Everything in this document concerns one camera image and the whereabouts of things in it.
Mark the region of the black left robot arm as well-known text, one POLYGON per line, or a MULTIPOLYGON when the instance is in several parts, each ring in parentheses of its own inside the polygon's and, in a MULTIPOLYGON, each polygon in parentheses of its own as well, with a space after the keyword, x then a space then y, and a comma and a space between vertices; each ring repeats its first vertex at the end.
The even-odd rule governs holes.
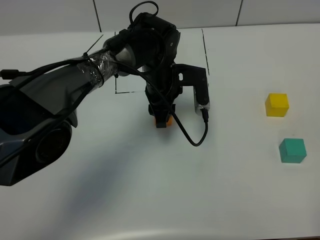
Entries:
POLYGON ((155 14, 141 13, 127 29, 92 54, 30 72, 2 70, 0 87, 0 183, 12 186, 58 160, 78 125, 77 107, 123 65, 148 76, 164 71, 176 57, 180 33, 155 14))

